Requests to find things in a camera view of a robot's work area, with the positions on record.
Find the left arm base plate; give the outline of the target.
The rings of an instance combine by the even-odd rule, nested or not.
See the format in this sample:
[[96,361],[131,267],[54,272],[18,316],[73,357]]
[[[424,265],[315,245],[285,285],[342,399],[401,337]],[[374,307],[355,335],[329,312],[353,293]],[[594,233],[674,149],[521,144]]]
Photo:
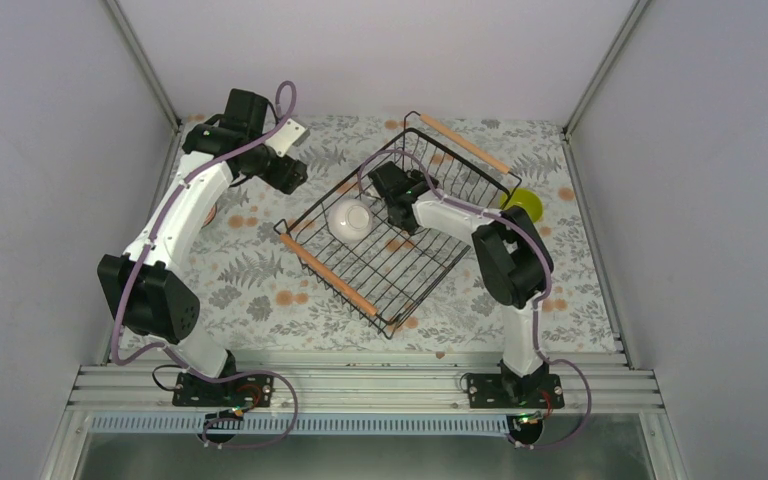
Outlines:
[[249,375],[231,382],[210,383],[193,375],[178,375],[171,403],[176,407],[248,409],[269,407],[274,390],[272,375]]

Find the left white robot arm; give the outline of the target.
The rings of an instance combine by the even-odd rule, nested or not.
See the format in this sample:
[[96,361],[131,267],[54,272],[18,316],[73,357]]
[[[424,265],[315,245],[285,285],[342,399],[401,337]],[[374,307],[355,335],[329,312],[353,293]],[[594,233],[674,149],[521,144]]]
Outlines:
[[169,187],[146,226],[120,255],[97,268],[114,317],[110,359],[125,366],[150,350],[163,351],[215,405],[230,402],[241,377],[228,350],[200,323],[200,300],[182,279],[209,211],[234,183],[259,178],[284,194],[307,180],[306,165],[289,154],[306,129],[293,118],[296,86],[287,106],[233,89],[223,112],[194,126]]

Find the yellow-green bowl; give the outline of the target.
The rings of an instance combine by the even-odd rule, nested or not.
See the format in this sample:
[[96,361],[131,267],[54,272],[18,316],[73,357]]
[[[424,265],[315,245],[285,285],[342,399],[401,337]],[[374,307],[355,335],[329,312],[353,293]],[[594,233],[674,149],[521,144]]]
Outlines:
[[505,209],[518,206],[526,211],[533,223],[542,219],[544,205],[540,197],[531,190],[514,188],[509,193],[503,193],[498,200],[499,208]]

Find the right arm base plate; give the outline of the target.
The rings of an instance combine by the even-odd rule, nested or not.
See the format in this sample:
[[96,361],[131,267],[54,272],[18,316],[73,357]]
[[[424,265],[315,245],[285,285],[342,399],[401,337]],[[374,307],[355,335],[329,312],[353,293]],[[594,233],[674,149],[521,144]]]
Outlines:
[[500,373],[466,373],[461,377],[471,409],[561,409],[565,406],[560,377],[546,374],[539,382],[506,379]]

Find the white ceramic bowl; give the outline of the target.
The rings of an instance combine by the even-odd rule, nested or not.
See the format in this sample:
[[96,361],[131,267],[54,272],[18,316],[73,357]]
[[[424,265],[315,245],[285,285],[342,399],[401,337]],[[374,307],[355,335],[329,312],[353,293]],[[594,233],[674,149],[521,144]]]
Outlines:
[[360,200],[338,200],[329,210],[327,225],[338,240],[356,243],[371,233],[373,215],[370,208]]

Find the black wire dish rack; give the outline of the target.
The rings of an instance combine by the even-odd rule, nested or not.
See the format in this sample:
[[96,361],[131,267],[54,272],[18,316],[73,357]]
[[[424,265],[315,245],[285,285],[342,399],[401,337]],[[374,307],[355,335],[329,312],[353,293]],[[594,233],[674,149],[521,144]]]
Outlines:
[[[448,195],[482,208],[508,209],[500,209],[498,200],[510,192],[501,180],[510,172],[506,164],[440,120],[415,111],[408,117],[422,127],[404,128],[298,219],[275,228],[305,272],[386,338],[474,251],[432,229],[408,235],[391,226],[369,174],[387,161],[405,171],[423,169]],[[360,242],[342,242],[329,231],[329,210],[343,199],[360,200],[372,212],[373,229]]]

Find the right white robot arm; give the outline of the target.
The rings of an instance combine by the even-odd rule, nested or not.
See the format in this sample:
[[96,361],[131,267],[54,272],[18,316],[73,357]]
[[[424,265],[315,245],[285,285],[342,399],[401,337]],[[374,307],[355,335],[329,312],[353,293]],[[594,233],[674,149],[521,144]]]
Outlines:
[[392,161],[375,168],[369,179],[391,225],[410,234],[432,229],[472,247],[481,282],[502,314],[503,397],[515,407],[530,404],[550,373],[538,310],[554,269],[530,216],[518,206],[482,208],[450,196],[423,169],[405,171]]

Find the pink patterned bowl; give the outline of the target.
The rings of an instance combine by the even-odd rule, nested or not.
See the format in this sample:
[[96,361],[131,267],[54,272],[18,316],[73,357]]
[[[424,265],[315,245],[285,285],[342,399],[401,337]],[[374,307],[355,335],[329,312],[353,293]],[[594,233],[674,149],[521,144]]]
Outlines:
[[202,227],[207,227],[208,225],[210,225],[214,221],[214,219],[216,218],[216,215],[217,215],[217,211],[218,211],[218,207],[217,207],[216,204],[214,204],[211,207],[211,209],[209,210],[209,212],[208,212],[208,214],[207,214],[207,216],[206,216],[206,218],[205,218],[205,220],[204,220],[204,222],[202,224]]

